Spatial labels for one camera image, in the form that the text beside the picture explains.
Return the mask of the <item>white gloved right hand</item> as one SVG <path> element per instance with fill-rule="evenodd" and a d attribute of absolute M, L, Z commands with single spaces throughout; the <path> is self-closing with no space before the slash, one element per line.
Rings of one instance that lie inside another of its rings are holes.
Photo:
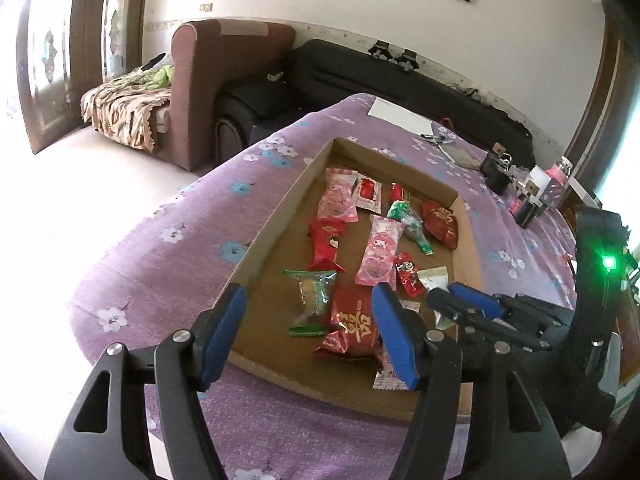
<path fill-rule="evenodd" d="M 583 472 L 596 457 L 602 444 L 602 434 L 585 426 L 570 430 L 561 439 L 570 474 L 573 478 Z"/>

